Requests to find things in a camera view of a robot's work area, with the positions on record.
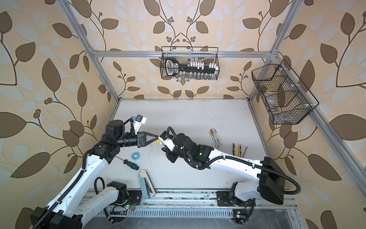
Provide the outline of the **aluminium frame corner post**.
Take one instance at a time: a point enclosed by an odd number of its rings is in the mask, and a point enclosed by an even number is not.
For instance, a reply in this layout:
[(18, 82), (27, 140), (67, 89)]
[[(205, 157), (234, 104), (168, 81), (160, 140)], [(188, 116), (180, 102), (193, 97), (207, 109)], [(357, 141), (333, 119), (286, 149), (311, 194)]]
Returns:
[(111, 97), (119, 103), (120, 97), (118, 96), (114, 86), (112, 85), (111, 80), (109, 79), (106, 71), (104, 70), (101, 62), (99, 59), (94, 55), (94, 49), (92, 48), (91, 44), (89, 43), (87, 36), (84, 34), (81, 25), (79, 24), (76, 16), (74, 15), (71, 6), (68, 1), (56, 1), (58, 6), (60, 7), (61, 11), (63, 12), (65, 18), (69, 22), (70, 26), (72, 27), (75, 35), (77, 36), (79, 42), (81, 43), (83, 49), (86, 51), (86, 54), (91, 60), (91, 63), (97, 70), (102, 82), (105, 84), (106, 88), (111, 93)]

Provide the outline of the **blue tape roll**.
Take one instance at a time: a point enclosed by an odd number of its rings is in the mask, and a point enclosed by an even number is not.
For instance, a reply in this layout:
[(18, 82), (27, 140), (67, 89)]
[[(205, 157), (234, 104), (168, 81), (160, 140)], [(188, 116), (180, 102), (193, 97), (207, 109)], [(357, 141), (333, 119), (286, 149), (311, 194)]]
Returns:
[(139, 160), (139, 158), (140, 158), (140, 154), (138, 152), (132, 153), (132, 155), (131, 155), (132, 160), (137, 161), (137, 160)]

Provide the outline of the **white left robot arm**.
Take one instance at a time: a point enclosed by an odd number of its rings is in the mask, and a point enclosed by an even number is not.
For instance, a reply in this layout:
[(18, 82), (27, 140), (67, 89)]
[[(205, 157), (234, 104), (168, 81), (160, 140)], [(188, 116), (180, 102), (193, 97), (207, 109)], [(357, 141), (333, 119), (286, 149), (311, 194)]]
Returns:
[(128, 207), (132, 198), (125, 184), (103, 183), (103, 190), (84, 204), (81, 200), (90, 186), (97, 186), (100, 174), (119, 154), (122, 147), (145, 147), (158, 139), (157, 135), (139, 132), (146, 117), (138, 115), (127, 121), (112, 120), (102, 139), (83, 156), (82, 167), (66, 187), (46, 207), (37, 207), (30, 215), (35, 229), (81, 229), (97, 213), (110, 204)]

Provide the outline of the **white marker green end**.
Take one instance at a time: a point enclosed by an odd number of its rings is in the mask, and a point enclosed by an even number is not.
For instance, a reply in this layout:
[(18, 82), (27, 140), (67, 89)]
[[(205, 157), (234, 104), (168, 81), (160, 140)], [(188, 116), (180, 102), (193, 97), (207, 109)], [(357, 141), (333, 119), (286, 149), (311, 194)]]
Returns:
[(210, 134), (211, 139), (213, 140), (213, 143), (215, 145), (215, 148), (218, 148), (219, 145), (217, 144), (216, 139), (215, 139), (213, 133), (211, 131), (209, 131), (209, 134)]

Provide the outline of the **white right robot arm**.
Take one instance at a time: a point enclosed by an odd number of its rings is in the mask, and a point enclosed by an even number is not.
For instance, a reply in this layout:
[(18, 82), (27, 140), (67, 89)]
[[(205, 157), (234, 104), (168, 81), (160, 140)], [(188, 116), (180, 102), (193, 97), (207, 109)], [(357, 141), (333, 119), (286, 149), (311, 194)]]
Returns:
[(206, 145), (198, 145), (184, 134), (176, 134), (171, 127), (158, 137), (162, 151), (172, 163), (182, 158), (197, 170), (220, 169), (241, 177), (246, 182), (232, 184), (227, 200), (236, 206), (257, 198), (282, 205), (286, 195), (297, 195), (301, 186), (287, 176), (270, 157), (254, 160), (230, 155)]

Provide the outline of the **green black screwdriver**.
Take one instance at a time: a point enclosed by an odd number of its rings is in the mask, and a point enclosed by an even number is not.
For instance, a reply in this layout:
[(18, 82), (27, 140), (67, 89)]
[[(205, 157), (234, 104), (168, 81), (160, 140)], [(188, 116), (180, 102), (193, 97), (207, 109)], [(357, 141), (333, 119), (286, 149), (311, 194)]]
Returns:
[(133, 170), (139, 170), (139, 166), (137, 164), (135, 164), (131, 161), (128, 161), (127, 159), (124, 160), (123, 163)]

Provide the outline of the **blue white stapler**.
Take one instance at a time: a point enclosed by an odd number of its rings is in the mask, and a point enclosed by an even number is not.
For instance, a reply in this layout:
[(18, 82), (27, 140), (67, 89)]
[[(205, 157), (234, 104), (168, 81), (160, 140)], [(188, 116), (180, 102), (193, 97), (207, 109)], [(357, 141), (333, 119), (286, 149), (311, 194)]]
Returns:
[(139, 172), (139, 182), (143, 200), (149, 199), (150, 197), (155, 197), (157, 195), (149, 174), (144, 169)]

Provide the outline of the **black socket holder tool set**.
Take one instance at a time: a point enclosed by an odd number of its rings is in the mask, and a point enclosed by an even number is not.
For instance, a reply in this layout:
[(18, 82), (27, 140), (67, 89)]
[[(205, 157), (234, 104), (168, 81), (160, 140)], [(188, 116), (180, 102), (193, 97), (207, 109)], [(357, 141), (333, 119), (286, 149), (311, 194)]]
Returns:
[(216, 63), (209, 63), (205, 65), (204, 62), (194, 62), (188, 61), (178, 61), (174, 57), (168, 57), (163, 62), (163, 69), (166, 71), (168, 76), (178, 76), (185, 73), (192, 73), (193, 75), (203, 74), (203, 75), (219, 75), (220, 69)]

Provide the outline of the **yellow black pliers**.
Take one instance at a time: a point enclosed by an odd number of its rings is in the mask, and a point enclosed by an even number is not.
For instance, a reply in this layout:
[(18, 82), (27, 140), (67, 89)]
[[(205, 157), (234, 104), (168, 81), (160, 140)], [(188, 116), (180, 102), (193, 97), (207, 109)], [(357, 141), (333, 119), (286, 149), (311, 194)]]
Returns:
[(241, 157), (242, 156), (242, 145), (239, 144), (238, 146), (233, 143), (233, 155), (237, 156), (237, 157)]

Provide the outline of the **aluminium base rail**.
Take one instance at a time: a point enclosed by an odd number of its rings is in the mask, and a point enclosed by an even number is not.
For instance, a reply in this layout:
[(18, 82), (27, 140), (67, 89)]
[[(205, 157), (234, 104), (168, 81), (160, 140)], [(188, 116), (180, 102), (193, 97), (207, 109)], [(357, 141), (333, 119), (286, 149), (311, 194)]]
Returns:
[(286, 212), (296, 210), (294, 198), (286, 198), (283, 205), (270, 203), (262, 198), (235, 205), (229, 201), (227, 189), (158, 189), (155, 196), (142, 199), (139, 189), (131, 189), (132, 200), (125, 207), (109, 205), (111, 217), (119, 218), (212, 218), (231, 219), (238, 214), (254, 210)]

